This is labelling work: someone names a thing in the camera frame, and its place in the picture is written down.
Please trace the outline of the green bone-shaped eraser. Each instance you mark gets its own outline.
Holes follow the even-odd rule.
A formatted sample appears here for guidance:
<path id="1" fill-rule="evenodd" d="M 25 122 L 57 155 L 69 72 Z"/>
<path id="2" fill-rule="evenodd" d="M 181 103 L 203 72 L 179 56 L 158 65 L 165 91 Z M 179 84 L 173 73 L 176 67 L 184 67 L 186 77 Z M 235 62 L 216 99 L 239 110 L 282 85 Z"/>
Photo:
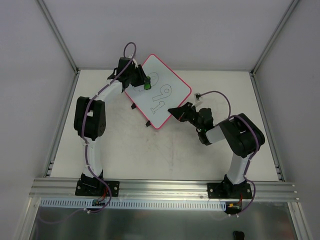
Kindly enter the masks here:
<path id="1" fill-rule="evenodd" d="M 147 76 L 144 79 L 144 86 L 143 86 L 144 90 L 150 90 L 152 88 L 151 86 L 151 78 L 149 76 Z"/>

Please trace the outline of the pink framed whiteboard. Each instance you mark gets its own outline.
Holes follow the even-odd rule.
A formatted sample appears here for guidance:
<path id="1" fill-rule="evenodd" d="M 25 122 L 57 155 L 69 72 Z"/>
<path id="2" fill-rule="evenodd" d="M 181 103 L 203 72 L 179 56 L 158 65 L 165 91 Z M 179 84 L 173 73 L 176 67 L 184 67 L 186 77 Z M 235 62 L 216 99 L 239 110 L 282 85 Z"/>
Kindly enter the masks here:
<path id="1" fill-rule="evenodd" d="M 155 54 L 142 64 L 150 77 L 151 89 L 129 86 L 125 93 L 155 129 L 160 129 L 171 114 L 168 109 L 179 107 L 192 93 L 192 88 Z"/>

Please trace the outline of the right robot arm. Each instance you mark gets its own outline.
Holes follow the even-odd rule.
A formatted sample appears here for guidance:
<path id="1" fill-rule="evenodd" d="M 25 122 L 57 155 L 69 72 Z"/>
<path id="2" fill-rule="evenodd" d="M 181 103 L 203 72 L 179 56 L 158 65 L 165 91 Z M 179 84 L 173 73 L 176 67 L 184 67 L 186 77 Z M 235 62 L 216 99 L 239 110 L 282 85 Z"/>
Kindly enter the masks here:
<path id="1" fill-rule="evenodd" d="M 262 131 L 244 114 L 233 115 L 214 125 L 210 108 L 196 110 L 192 103 L 170 108 L 168 112 L 179 122 L 189 122 L 197 131 L 203 145 L 209 146 L 226 140 L 232 150 L 227 174 L 220 183 L 208 183 L 210 199 L 252 199 L 251 186 L 246 180 L 251 159 L 265 143 Z"/>

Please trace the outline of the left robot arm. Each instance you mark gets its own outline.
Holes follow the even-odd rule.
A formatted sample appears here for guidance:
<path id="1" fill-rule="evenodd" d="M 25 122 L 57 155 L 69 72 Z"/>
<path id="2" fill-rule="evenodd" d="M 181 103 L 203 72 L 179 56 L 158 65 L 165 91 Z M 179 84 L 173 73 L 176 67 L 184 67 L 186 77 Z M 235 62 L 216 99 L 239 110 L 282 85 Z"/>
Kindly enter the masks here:
<path id="1" fill-rule="evenodd" d="M 76 101 L 73 127 L 82 139 L 84 168 L 77 182 L 75 195 L 112 195 L 104 181 L 100 138 L 105 133 L 106 103 L 128 87 L 151 88 L 151 80 L 133 57 L 121 57 L 107 83 L 93 97 L 80 96 Z"/>

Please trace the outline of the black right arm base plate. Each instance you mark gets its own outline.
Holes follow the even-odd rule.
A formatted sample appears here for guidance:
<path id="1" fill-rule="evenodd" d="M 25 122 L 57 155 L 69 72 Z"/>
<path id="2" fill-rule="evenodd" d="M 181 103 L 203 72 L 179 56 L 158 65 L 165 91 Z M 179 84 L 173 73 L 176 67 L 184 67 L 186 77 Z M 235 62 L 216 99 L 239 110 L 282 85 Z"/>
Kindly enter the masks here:
<path id="1" fill-rule="evenodd" d="M 245 182 L 238 185 L 208 183 L 207 194 L 209 199 L 240 199 L 250 200 L 253 197 L 251 186 Z"/>

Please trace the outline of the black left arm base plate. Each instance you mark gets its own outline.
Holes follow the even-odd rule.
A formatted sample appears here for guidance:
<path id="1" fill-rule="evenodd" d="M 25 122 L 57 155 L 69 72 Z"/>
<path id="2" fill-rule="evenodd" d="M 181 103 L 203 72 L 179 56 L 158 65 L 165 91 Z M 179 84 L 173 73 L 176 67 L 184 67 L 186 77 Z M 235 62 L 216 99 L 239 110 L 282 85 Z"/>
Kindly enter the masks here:
<path id="1" fill-rule="evenodd" d="M 119 196 L 119 181 L 101 181 L 94 179 L 89 179 L 87 181 L 79 179 L 77 181 L 75 195 L 82 197 L 102 197 L 104 193 L 109 197 Z"/>

